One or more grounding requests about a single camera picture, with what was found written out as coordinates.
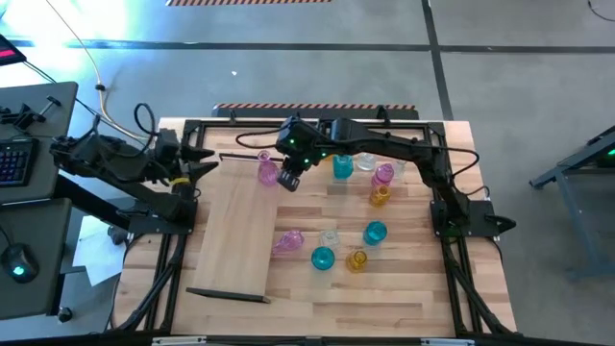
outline yellow glass jar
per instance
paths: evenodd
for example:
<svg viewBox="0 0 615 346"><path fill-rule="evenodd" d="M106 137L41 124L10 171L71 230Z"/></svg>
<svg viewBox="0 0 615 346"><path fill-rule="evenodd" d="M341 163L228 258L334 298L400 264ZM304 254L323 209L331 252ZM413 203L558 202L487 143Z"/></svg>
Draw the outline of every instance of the yellow glass jar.
<svg viewBox="0 0 615 346"><path fill-rule="evenodd" d="M364 251L353 251L346 257L346 267L353 273L360 273L365 269L367 254Z"/></svg>
<svg viewBox="0 0 615 346"><path fill-rule="evenodd" d="M372 189L369 202L372 206L381 207L391 198L391 188L387 185L377 185Z"/></svg>

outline black and orange hazard tape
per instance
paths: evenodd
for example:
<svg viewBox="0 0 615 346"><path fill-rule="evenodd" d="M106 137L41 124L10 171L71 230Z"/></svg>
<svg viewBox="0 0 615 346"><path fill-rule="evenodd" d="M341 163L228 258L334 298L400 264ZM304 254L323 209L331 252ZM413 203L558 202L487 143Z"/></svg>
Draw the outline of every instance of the black and orange hazard tape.
<svg viewBox="0 0 615 346"><path fill-rule="evenodd" d="M391 119L418 120L419 112L414 105L376 104L283 104L283 103L225 103L213 107L211 115L223 117L277 117L299 112L305 118L373 119L379 106L384 107Z"/></svg>
<svg viewBox="0 0 615 346"><path fill-rule="evenodd" d="M166 6L269 5L329 3L332 0L168 0Z"/></svg>

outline pink glass bottle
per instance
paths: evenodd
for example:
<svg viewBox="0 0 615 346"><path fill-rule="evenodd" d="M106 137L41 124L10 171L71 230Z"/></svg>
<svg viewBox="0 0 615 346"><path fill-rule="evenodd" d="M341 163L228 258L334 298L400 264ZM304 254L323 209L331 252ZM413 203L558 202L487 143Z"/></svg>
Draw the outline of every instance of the pink glass bottle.
<svg viewBox="0 0 615 346"><path fill-rule="evenodd" d="M282 236L276 246L273 247L272 252L274 255L277 255L281 252L297 250L304 244L304 240L304 235L301 234L301 231L288 231Z"/></svg>
<svg viewBox="0 0 615 346"><path fill-rule="evenodd" d="M378 185L389 186L394 176L395 170L393 169L393 165L391 163L383 164L376 168L376 173L374 173L374 177L372 177L372 187Z"/></svg>
<svg viewBox="0 0 615 346"><path fill-rule="evenodd" d="M268 151L262 150L258 153L258 160L260 161L258 180L266 186L273 186L278 180L278 166L270 159Z"/></svg>

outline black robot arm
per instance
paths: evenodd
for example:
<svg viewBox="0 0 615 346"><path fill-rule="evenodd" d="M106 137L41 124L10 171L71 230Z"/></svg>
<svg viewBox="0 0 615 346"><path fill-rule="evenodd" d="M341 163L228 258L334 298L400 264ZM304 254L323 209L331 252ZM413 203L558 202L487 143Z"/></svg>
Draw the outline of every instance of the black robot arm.
<svg viewBox="0 0 615 346"><path fill-rule="evenodd" d="M312 126L298 116L281 127L276 149L285 154L278 182L290 191L299 177L323 158L371 153L416 164L425 185L441 200L431 202L431 217L437 235L493 236L515 226L514 221L493 214L490 201L470 201L456 187L447 150L418 138L404 138L367 129L354 120L338 118Z"/></svg>

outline gray floor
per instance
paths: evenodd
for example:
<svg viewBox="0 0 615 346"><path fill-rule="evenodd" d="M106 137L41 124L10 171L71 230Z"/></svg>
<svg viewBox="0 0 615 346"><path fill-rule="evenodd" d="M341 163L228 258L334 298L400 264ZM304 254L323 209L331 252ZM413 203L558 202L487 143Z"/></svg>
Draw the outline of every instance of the gray floor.
<svg viewBox="0 0 615 346"><path fill-rule="evenodd" d="M163 1L145 0L74 3L59 9L87 38L428 43L420 0L199 9L165 8ZM615 17L615 4L594 3L600 12ZM61 48L49 38L50 33L69 37L62 24L42 4L33 16L43 24L26 24L18 18L27 6L16 1L13 5L0 22L0 32L38 39L40 46L23 49L30 61L58 80L77 81L80 97L95 106L95 78L85 53ZM431 0L431 5L441 44L615 45L615 23L591 14L584 0ZM114 25L106 25L109 17ZM208 115L215 103L224 102L413 103L422 119L442 119L430 53L92 54L112 89L109 112L131 128L136 102L149 102L158 117ZM613 125L615 55L443 54L442 60L455 120L472 124L482 176L491 187L496 211L518 222L517 229L503 236L502 247L519 331L615 344L610 328L615 320L615 280L566 280L564 270L583 266L584 256L559 192L554 186L533 191L528 185L529 179ZM39 82L25 66L0 68L0 87ZM90 121L91 116L77 108L70 133L82 133ZM82 182L106 198L120 195L101 184ZM109 311L111 285L80 289L87 285L81 276L71 279L63 297L69 306L79 307L75 320L60 327L43 317L1 322L0 339L26 337L32 331L41 336L100 331Z"/></svg>

